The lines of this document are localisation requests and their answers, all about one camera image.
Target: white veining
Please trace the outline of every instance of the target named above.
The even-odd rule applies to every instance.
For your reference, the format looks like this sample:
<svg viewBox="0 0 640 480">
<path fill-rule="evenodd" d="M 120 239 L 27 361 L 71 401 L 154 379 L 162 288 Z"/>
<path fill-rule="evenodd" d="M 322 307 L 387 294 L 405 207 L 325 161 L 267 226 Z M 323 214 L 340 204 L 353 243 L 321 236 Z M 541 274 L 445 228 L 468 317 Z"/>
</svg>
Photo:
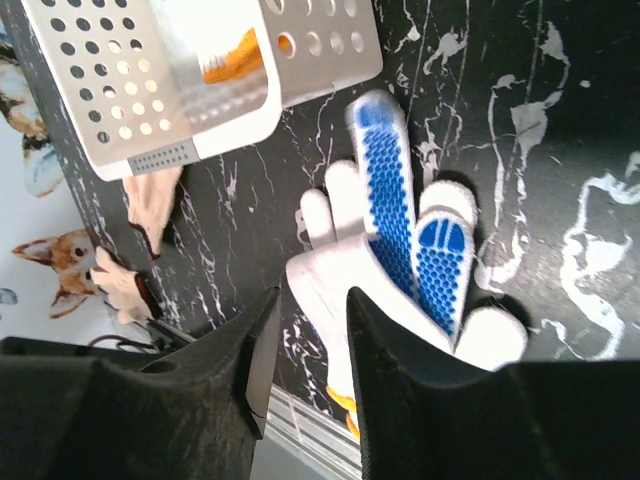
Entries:
<svg viewBox="0 0 640 480">
<path fill-rule="evenodd" d="M 285 327 L 282 330 L 282 345 L 291 363 L 304 371 L 306 382 L 303 385 L 307 390 L 306 399 L 318 408 L 318 398 L 322 398 L 325 404 L 329 403 L 329 399 L 324 389 L 319 388 L 317 379 L 308 362 L 314 360 L 321 365 L 326 365 L 326 357 L 323 358 L 324 349 L 316 345 L 308 335 L 304 335 L 302 332 L 303 324 L 306 324 L 307 327 L 311 326 L 311 323 L 304 315 L 295 314 L 291 328 Z"/>
<path fill-rule="evenodd" d="M 202 273 L 207 279 L 207 283 L 209 284 L 209 287 L 211 289 L 210 296 L 211 298 L 213 298 L 216 306 L 216 312 L 218 314 L 218 319 L 216 320 L 218 320 L 219 322 L 223 322 L 226 321 L 227 317 L 222 311 L 220 290 L 218 289 L 217 281 L 215 278 L 216 260 L 213 252 L 211 251 L 211 248 L 209 247 L 207 241 L 201 233 L 203 230 L 200 226 L 200 221 L 198 220 L 195 209 L 193 207 L 191 195 L 189 194 L 189 192 L 187 192 L 182 183 L 180 183 L 180 187 L 183 190 L 182 199 L 180 200 L 180 210 L 182 211 L 185 223 L 189 228 L 193 239 L 197 241 L 198 256 L 193 260 L 198 260 L 200 262 Z M 213 319 L 209 318 L 209 322 L 211 322 L 212 325 L 215 326 L 215 324 L 213 323 Z"/>
<path fill-rule="evenodd" d="M 327 105 L 329 105 L 331 100 L 334 99 L 335 95 L 336 95 L 336 92 L 333 92 L 330 96 L 328 96 L 327 99 L 323 102 L 320 109 L 318 110 L 318 117 L 316 119 L 315 144 L 316 144 L 316 149 L 320 154 L 320 161 L 318 161 L 314 165 L 313 170 L 311 171 L 307 169 L 306 165 L 302 166 L 302 171 L 309 177 L 309 184 L 311 186 L 315 186 L 316 184 L 316 174 L 320 171 L 321 168 L 326 169 L 329 166 L 329 162 L 331 161 L 331 153 L 333 151 L 333 135 L 331 133 L 328 134 L 329 146 L 325 153 L 325 150 L 323 150 L 322 146 L 320 145 L 320 138 L 322 138 L 324 134 L 324 132 L 322 131 L 321 119 L 322 119 L 322 113 L 324 112 L 325 108 L 327 108 Z"/>
<path fill-rule="evenodd" d="M 453 57 L 456 53 L 467 46 L 467 34 L 464 34 L 464 37 L 460 39 L 460 35 L 457 33 L 449 32 L 445 33 L 440 39 L 440 43 L 438 44 L 438 49 L 431 54 L 429 59 L 425 62 L 422 67 L 422 71 L 425 75 L 431 75 L 431 67 L 433 63 L 442 57 L 442 62 L 440 63 L 441 68 L 449 61 L 449 58 Z"/>
<path fill-rule="evenodd" d="M 429 185 L 433 182 L 438 170 L 438 157 L 436 152 L 441 150 L 441 148 L 436 143 L 436 136 L 431 131 L 429 124 L 426 121 L 425 127 L 429 141 L 421 142 L 420 145 L 418 145 L 418 151 L 420 152 L 420 165 L 422 166 L 422 182 L 423 185 Z"/>
<path fill-rule="evenodd" d="M 527 226 L 527 216 L 525 213 L 525 203 L 527 200 L 527 186 L 525 181 L 525 173 L 529 164 L 529 156 L 532 149 L 540 145 L 545 137 L 548 127 L 547 110 L 555 106 L 562 97 L 562 88 L 564 87 L 571 67 L 571 62 L 565 55 L 563 50 L 562 38 L 560 32 L 551 23 L 547 22 L 547 38 L 539 46 L 543 56 L 549 56 L 564 64 L 563 76 L 560 79 L 555 90 L 551 92 L 546 99 L 538 102 L 529 102 L 528 100 L 521 105 L 511 107 L 511 121 L 515 129 L 515 144 L 509 159 L 508 168 L 498 146 L 498 136 L 495 132 L 494 110 L 496 101 L 499 99 L 499 91 L 501 89 L 511 90 L 515 85 L 522 84 L 525 80 L 516 80 L 515 75 L 507 74 L 498 79 L 491 89 L 491 97 L 487 109 L 487 121 L 489 123 L 489 131 L 491 134 L 491 142 L 493 151 L 496 155 L 496 182 L 494 186 L 494 231 L 483 242 L 478 250 L 478 266 L 474 272 L 474 278 L 480 288 L 496 293 L 504 293 L 500 286 L 511 281 L 517 274 L 523 258 L 526 254 L 527 246 L 531 241 Z M 533 56 L 532 69 L 536 68 L 536 55 Z M 525 99 L 529 97 L 531 84 L 534 74 L 530 73 L 527 80 L 527 90 Z M 519 163 L 513 172 L 512 165 L 514 163 L 515 147 L 519 147 Z M 513 231 L 511 233 L 511 241 L 509 247 L 504 243 L 496 242 L 497 231 L 503 219 L 503 205 L 505 200 L 505 190 L 507 181 L 511 174 L 515 173 L 516 177 L 516 200 L 517 212 L 513 215 Z M 504 258 L 501 264 L 488 265 L 489 257 L 495 257 L 496 249 L 502 250 L 501 257 Z"/>
<path fill-rule="evenodd" d="M 633 239 L 624 232 L 623 243 L 605 241 L 587 230 L 589 199 L 593 189 L 606 192 L 610 199 L 619 205 L 640 204 L 640 183 L 629 185 L 630 175 L 640 163 L 640 152 L 633 152 L 625 172 L 625 180 L 616 179 L 611 173 L 601 177 L 592 177 L 584 182 L 578 197 L 578 213 L 575 223 L 565 232 L 562 248 L 562 268 L 560 283 L 567 296 L 582 314 L 609 334 L 602 350 L 594 355 L 585 356 L 573 345 L 567 336 L 567 327 L 560 321 L 544 319 L 542 326 L 555 329 L 563 347 L 556 352 L 559 357 L 564 350 L 585 360 L 610 360 L 616 357 L 625 332 L 625 322 L 620 318 L 614 305 L 596 293 L 587 293 L 579 286 L 583 278 L 594 278 L 616 269 L 626 258 L 633 246 Z M 584 255 L 584 266 L 578 261 Z"/>
<path fill-rule="evenodd" d="M 418 32 L 418 29 L 416 28 L 416 24 L 413 21 L 413 17 L 411 16 L 409 9 L 407 8 L 407 0 L 402 0 L 402 9 L 404 11 L 405 16 L 407 17 L 407 20 L 409 20 L 409 22 L 411 23 L 411 28 L 409 28 L 409 31 L 404 36 L 404 38 L 400 40 L 400 43 L 398 44 L 398 46 L 396 47 L 393 53 L 400 52 L 400 50 L 402 50 L 402 48 L 404 47 L 405 43 L 417 42 L 418 40 L 420 40 L 420 37 L 422 36 L 420 35 L 420 32 Z"/>
<path fill-rule="evenodd" d="M 304 223 L 304 218 L 302 218 L 302 210 L 298 209 L 295 213 L 295 221 L 296 221 L 296 238 L 305 252 L 311 251 L 311 242 L 309 242 L 309 237 L 307 236 L 307 226 Z"/>
</svg>

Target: blue rubber dots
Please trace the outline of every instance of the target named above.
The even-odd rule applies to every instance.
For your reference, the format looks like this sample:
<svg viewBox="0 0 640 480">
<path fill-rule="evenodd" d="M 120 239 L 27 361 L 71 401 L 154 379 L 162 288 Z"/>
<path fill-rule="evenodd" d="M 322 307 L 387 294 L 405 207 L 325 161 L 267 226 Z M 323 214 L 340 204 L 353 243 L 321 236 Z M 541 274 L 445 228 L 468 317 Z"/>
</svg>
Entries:
<svg viewBox="0 0 640 480">
<path fill-rule="evenodd" d="M 353 112 L 361 174 L 366 174 L 371 249 L 391 280 L 415 298 L 411 269 L 411 232 L 415 226 L 410 157 L 404 118 L 393 100 L 361 97 Z"/>
<path fill-rule="evenodd" d="M 457 334 L 469 282 L 473 247 L 452 215 L 429 215 L 416 229 L 414 271 L 420 305 L 449 336 Z"/>
</svg>

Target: basket hole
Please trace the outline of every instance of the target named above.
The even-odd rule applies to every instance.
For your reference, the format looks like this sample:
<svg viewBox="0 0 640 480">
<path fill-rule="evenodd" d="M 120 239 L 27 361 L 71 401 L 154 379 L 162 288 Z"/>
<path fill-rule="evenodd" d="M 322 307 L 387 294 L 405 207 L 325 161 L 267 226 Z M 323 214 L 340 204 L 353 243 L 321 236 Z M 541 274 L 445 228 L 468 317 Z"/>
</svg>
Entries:
<svg viewBox="0 0 640 480">
<path fill-rule="evenodd" d="M 322 52 L 322 42 L 316 32 L 307 33 L 307 47 L 314 57 L 317 57 Z"/>
<path fill-rule="evenodd" d="M 116 89 L 111 85 L 107 85 L 102 89 L 102 93 L 104 93 L 104 96 L 107 98 L 114 98 L 116 96 Z"/>
<path fill-rule="evenodd" d="M 120 53 L 122 51 L 122 45 L 116 40 L 109 40 L 109 50 L 113 53 Z"/>
<path fill-rule="evenodd" d="M 91 30 L 91 24 L 89 23 L 89 20 L 87 20 L 86 18 L 78 18 L 76 20 L 76 25 L 83 32 L 88 32 L 89 30 Z"/>
<path fill-rule="evenodd" d="M 151 64 L 147 60 L 142 59 L 138 62 L 138 68 L 141 72 L 147 73 L 149 70 L 151 70 Z"/>
<path fill-rule="evenodd" d="M 293 37 L 286 32 L 278 35 L 278 48 L 287 58 L 293 58 L 296 54 L 296 44 L 293 41 Z"/>
<path fill-rule="evenodd" d="M 91 120 L 92 122 L 98 123 L 100 120 L 102 120 L 102 115 L 100 115 L 100 112 L 96 110 L 91 110 L 89 112 L 89 120 Z"/>
<path fill-rule="evenodd" d="M 336 14 L 336 0 L 322 0 L 324 11 L 330 17 Z"/>
<path fill-rule="evenodd" d="M 64 32 L 67 29 L 67 25 L 62 20 L 60 20 L 59 18 L 52 18 L 51 19 L 51 27 L 56 32 Z"/>
<path fill-rule="evenodd" d="M 353 32 L 351 34 L 351 44 L 353 45 L 353 49 L 356 52 L 361 52 L 364 50 L 364 41 L 362 40 L 362 35 L 360 32 Z"/>
<path fill-rule="evenodd" d="M 89 100 L 93 100 L 93 93 L 91 93 L 91 90 L 88 88 L 81 88 L 80 98 L 88 102 Z"/>
<path fill-rule="evenodd" d="M 82 70 L 82 68 L 80 68 L 78 65 L 74 65 L 69 69 L 69 71 L 71 72 L 71 75 L 73 75 L 74 78 L 84 77 L 84 70 Z"/>
<path fill-rule="evenodd" d="M 106 77 L 107 73 L 109 73 L 107 71 L 107 67 L 104 66 L 102 63 L 96 63 L 96 66 L 93 67 L 93 69 L 95 70 L 95 72 L 100 75 L 101 77 Z"/>
<path fill-rule="evenodd" d="M 105 30 L 108 30 L 108 31 L 113 30 L 113 22 L 111 20 L 109 20 L 108 18 L 101 18 L 100 19 L 100 26 L 102 28 L 104 28 Z"/>
<path fill-rule="evenodd" d="M 60 50 L 62 50 L 62 53 L 64 53 L 65 55 L 69 56 L 75 55 L 76 53 L 76 48 L 68 42 L 61 43 Z"/>
<path fill-rule="evenodd" d="M 118 62 L 118 64 L 116 65 L 116 68 L 123 75 L 126 75 L 131 71 L 131 67 L 127 62 Z"/>
<path fill-rule="evenodd" d="M 124 117 L 124 110 L 122 107 L 111 107 L 111 116 L 116 120 L 120 120 Z"/>
<path fill-rule="evenodd" d="M 154 93 L 158 90 L 158 84 L 153 80 L 147 80 L 144 82 L 144 86 L 148 92 Z"/>
<path fill-rule="evenodd" d="M 96 42 L 87 42 L 84 44 L 84 46 L 86 47 L 87 52 L 92 53 L 94 55 L 100 51 L 100 47 Z"/>
<path fill-rule="evenodd" d="M 265 0 L 267 7 L 276 15 L 281 15 L 284 10 L 284 0 Z"/>
<path fill-rule="evenodd" d="M 344 11 L 347 12 L 347 15 L 350 17 L 355 17 L 356 13 L 358 13 L 356 0 L 344 0 Z"/>
<path fill-rule="evenodd" d="M 136 93 L 138 93 L 138 87 L 133 82 L 127 82 L 124 86 L 124 91 L 129 95 L 135 95 Z"/>
<path fill-rule="evenodd" d="M 311 0 L 298 0 L 299 3 L 302 4 L 302 6 L 305 9 L 304 14 L 306 16 L 311 15 L 311 9 L 313 8 L 312 4 L 311 4 Z"/>
<path fill-rule="evenodd" d="M 333 32 L 329 37 L 329 42 L 331 43 L 331 48 L 333 51 L 340 54 L 344 52 L 344 42 L 342 41 L 342 37 L 338 32 Z"/>
<path fill-rule="evenodd" d="M 133 137 L 133 132 L 129 127 L 120 127 L 118 129 L 118 135 L 120 135 L 120 138 L 129 140 L 131 137 Z"/>
<path fill-rule="evenodd" d="M 107 132 L 98 132 L 97 137 L 100 143 L 109 143 L 109 140 L 111 140 L 111 137 Z"/>
</svg>

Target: dog ear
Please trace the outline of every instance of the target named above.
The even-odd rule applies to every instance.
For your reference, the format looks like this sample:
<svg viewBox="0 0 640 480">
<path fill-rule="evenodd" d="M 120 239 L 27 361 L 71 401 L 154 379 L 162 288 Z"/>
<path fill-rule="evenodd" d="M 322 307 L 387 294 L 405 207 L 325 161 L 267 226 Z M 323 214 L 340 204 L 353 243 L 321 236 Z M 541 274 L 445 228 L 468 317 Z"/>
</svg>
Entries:
<svg viewBox="0 0 640 480">
<path fill-rule="evenodd" d="M 34 136 L 23 137 L 24 184 L 35 197 L 44 197 L 53 192 L 62 182 L 64 175 L 56 152 L 48 139 L 39 140 Z"/>
<path fill-rule="evenodd" d="M 65 290 L 64 287 L 60 287 L 60 290 L 56 293 L 56 298 L 51 304 L 49 317 L 56 319 L 69 315 L 76 308 L 82 305 L 87 298 L 87 295 L 71 293 Z"/>
<path fill-rule="evenodd" d="M 57 240 L 57 237 L 50 237 L 25 243 L 14 248 L 13 254 L 25 260 L 31 260 L 32 262 L 38 262 L 50 267 L 51 248 Z"/>
</svg>

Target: black marble surface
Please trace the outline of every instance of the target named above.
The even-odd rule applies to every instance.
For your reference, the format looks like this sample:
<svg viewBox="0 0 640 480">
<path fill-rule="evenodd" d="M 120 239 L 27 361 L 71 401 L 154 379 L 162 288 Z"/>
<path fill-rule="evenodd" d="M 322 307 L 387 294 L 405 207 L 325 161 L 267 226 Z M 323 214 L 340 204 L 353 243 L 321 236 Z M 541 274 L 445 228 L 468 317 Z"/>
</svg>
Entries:
<svg viewBox="0 0 640 480">
<path fill-rule="evenodd" d="M 416 186 L 471 185 L 481 246 L 471 303 L 492 297 L 530 326 L 529 359 L 640 356 L 640 4 L 375 0 L 385 58 L 365 85 L 287 110 L 271 138 L 189 166 L 162 257 L 126 220 L 119 182 L 83 156 L 20 0 L 5 24 L 96 243 L 146 272 L 171 323 L 233 318 L 309 245 L 298 201 L 353 153 L 345 107 L 390 90 L 408 116 Z M 284 299 L 276 382 L 341 420 L 326 355 Z"/>
</svg>

